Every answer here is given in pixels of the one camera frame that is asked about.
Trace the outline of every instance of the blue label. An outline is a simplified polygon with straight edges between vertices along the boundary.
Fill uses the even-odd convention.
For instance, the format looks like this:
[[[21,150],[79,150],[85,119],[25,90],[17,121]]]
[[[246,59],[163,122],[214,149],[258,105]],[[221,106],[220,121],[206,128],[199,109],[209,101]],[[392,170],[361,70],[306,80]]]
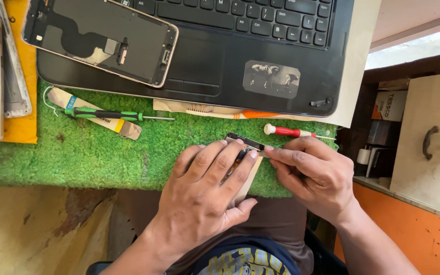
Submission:
[[[74,103],[76,102],[77,97],[75,95],[71,95],[69,102],[67,103],[66,109],[72,109],[74,107]]]

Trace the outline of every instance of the yellow padded envelope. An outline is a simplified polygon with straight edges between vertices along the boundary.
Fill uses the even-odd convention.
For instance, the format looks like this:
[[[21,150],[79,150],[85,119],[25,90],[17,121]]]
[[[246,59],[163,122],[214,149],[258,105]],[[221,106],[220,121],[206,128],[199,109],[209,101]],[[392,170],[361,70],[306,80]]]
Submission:
[[[37,69],[35,68],[35,48],[21,39],[21,28],[28,0],[4,0],[10,19],[11,31],[15,37],[16,49],[20,56],[21,67],[25,75],[28,95],[32,103],[32,113],[28,116],[5,118],[3,141],[19,143],[37,143]]]

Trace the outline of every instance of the white string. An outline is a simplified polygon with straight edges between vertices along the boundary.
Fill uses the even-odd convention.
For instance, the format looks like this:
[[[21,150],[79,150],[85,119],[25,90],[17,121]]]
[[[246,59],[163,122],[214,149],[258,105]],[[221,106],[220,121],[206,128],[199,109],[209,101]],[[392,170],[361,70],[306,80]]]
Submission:
[[[59,116],[59,115],[57,114],[56,110],[55,110],[55,107],[52,107],[51,105],[47,104],[47,102],[45,101],[45,94],[47,93],[48,89],[53,88],[53,87],[54,87],[54,86],[48,86],[47,89],[45,89],[45,91],[44,91],[44,103],[45,103],[45,105],[47,105],[47,107],[49,107],[49,108],[51,108],[51,109],[54,109],[54,114],[55,114],[56,116]]]

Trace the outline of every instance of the cardboard box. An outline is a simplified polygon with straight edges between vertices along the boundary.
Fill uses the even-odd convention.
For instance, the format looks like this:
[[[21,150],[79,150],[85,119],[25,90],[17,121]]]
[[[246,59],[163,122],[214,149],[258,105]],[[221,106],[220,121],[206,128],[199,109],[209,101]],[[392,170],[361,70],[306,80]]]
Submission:
[[[402,121],[408,91],[379,91],[372,119]]]

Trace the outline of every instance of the fingernail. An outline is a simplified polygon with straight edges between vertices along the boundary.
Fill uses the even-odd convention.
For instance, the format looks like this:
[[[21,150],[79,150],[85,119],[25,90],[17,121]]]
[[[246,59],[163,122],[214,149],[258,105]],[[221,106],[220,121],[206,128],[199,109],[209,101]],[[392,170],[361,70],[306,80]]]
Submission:
[[[252,150],[252,151],[249,152],[249,156],[251,156],[253,159],[256,159],[257,155],[258,155],[257,151]]]

